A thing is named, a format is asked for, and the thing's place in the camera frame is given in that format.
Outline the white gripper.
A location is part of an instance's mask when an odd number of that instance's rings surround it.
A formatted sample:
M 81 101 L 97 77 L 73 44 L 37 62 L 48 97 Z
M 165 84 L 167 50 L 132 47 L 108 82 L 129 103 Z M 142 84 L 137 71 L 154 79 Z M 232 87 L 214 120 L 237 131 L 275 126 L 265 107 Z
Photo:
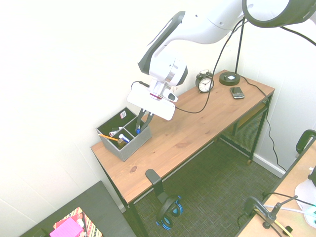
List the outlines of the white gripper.
M 175 105 L 172 102 L 163 98 L 158 100 L 151 96 L 149 90 L 143 85 L 133 85 L 127 101 L 141 108 L 135 126 L 139 133 L 149 125 L 154 115 L 165 120 L 171 120 L 175 112 Z M 146 111 L 150 113 L 148 113 L 147 120 L 141 126 L 141 119 Z

